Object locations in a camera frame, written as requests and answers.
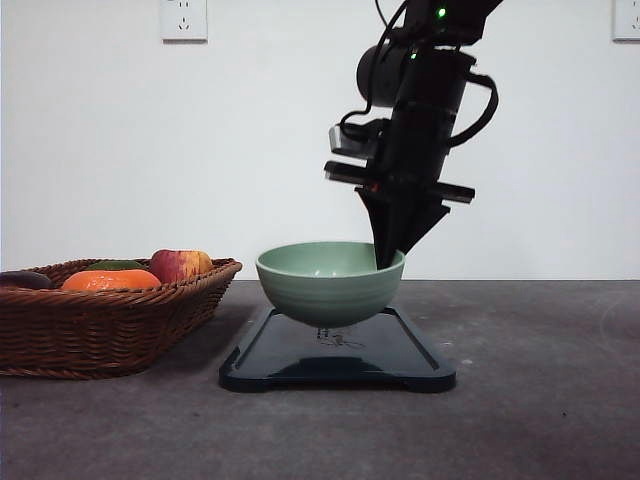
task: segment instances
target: green ceramic bowl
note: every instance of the green ceramic bowl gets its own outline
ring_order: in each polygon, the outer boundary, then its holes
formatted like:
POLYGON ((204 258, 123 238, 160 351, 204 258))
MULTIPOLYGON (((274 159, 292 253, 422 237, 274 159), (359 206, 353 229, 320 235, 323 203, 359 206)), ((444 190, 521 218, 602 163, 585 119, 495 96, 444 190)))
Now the green ceramic bowl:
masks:
POLYGON ((315 242, 260 255, 258 276, 283 314, 319 328, 352 325, 379 313, 400 285, 404 255, 378 270, 372 244, 315 242))

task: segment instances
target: wicker basket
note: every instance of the wicker basket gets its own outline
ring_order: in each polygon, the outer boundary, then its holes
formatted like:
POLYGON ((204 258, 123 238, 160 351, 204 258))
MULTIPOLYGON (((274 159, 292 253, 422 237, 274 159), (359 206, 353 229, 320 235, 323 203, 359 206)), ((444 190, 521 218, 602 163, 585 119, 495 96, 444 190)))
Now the wicker basket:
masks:
MULTIPOLYGON (((30 270, 60 287, 99 260, 30 270)), ((148 260, 138 260, 148 265, 148 260)), ((131 375, 209 320, 242 265, 146 290, 0 289, 0 375, 88 380, 131 375)))

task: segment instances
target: green vegetable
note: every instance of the green vegetable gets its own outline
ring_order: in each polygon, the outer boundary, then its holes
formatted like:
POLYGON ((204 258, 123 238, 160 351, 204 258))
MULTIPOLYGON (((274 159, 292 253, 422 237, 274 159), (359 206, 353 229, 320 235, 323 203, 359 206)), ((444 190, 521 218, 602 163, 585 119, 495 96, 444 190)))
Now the green vegetable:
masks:
POLYGON ((89 265, 85 270, 147 270, 147 267, 135 260, 104 260, 89 265))

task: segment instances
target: black cable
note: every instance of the black cable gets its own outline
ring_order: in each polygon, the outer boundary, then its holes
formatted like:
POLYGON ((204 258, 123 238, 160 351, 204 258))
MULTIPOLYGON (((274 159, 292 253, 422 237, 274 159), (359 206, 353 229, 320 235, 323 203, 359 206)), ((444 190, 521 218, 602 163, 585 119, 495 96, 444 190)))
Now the black cable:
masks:
POLYGON ((402 13, 405 11, 405 9, 407 8, 407 5, 409 4, 409 0, 405 0, 404 2, 402 2, 402 5, 400 5, 400 7, 398 8, 398 10, 396 11, 396 13, 393 15, 393 17, 391 18, 391 20, 389 21, 389 23, 387 24, 386 28, 384 29, 384 32, 382 32, 382 36, 380 37, 380 40, 378 41, 378 45, 376 46, 376 50, 373 53, 373 60, 371 62, 371 70, 369 71, 369 82, 368 82, 368 95, 367 95, 367 106, 364 110, 353 110, 349 113, 347 113, 344 117, 342 117, 342 120, 340 120, 340 130, 342 131, 342 133, 349 137, 349 138, 353 138, 352 135, 349 135, 349 133, 347 132, 347 129, 345 128, 345 123, 347 122, 347 120, 351 117, 353 117, 354 115, 367 115, 370 111, 371 111, 371 107, 373 105, 373 78, 374 78, 374 72, 375 72, 375 68, 376 68, 376 64, 378 63, 378 58, 380 57, 380 52, 382 51, 382 47, 384 45, 385 40, 387 39, 387 37, 389 36, 389 33, 391 33, 391 31, 393 30, 394 25, 396 24, 396 22, 398 21, 398 19, 400 18, 400 16, 402 15, 402 13))
POLYGON ((462 145, 467 140, 471 139, 471 137, 475 136, 480 130, 487 126, 487 124, 493 118, 493 115, 496 113, 496 110, 498 109, 498 103, 500 101, 500 98, 498 97, 498 87, 491 77, 487 75, 477 75, 475 73, 469 72, 467 74, 467 81, 475 83, 476 85, 490 88, 491 98, 489 99, 487 108, 485 108, 482 115, 480 115, 480 118, 476 120, 464 132, 460 132, 456 136, 449 138, 446 141, 447 147, 457 147, 458 145, 462 145))
POLYGON ((388 26, 387 19, 384 18, 384 13, 382 13, 382 9, 380 8, 380 0, 376 0, 376 9, 378 10, 378 15, 380 15, 380 20, 384 23, 384 26, 388 26))

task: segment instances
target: bowl rim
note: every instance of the bowl rim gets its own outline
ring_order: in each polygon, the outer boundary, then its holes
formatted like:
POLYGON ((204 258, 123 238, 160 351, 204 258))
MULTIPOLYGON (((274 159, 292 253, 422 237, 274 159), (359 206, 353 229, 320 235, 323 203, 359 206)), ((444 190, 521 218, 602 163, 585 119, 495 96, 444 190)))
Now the bowl rim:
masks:
POLYGON ((402 253, 400 250, 396 250, 396 255, 400 255, 400 260, 397 263, 393 263, 390 267, 387 268, 383 268, 380 270, 373 270, 371 272, 367 272, 367 273, 355 273, 355 274, 351 274, 351 275, 340 275, 340 276, 330 276, 330 275, 304 275, 301 273, 290 273, 284 270, 279 270, 277 268, 273 268, 273 267, 268 267, 266 266, 264 263, 262 263, 260 261, 260 259, 268 254, 273 252, 274 250, 280 250, 282 248, 288 248, 288 247, 296 247, 296 246, 302 246, 302 245, 320 245, 320 244, 348 244, 348 245, 367 245, 367 246, 371 246, 373 247, 373 243, 371 242, 356 242, 356 241, 342 241, 342 240, 320 240, 320 241, 315 241, 315 242, 299 242, 299 243, 289 243, 286 245, 281 245, 279 247, 274 247, 274 248, 270 248, 269 250, 266 250, 264 252, 262 252, 260 255, 258 255, 258 258, 256 259, 256 267, 258 268, 258 271, 260 270, 264 270, 266 272, 269 273, 274 273, 276 275, 284 275, 287 277, 291 277, 291 278, 309 278, 309 279, 334 279, 334 280, 339 280, 342 278, 356 278, 356 277, 367 277, 367 276, 373 276, 373 275, 381 275, 383 273, 386 272, 391 272, 393 270, 397 270, 397 269, 401 269, 404 267, 405 264, 405 259, 406 256, 404 253, 402 253))

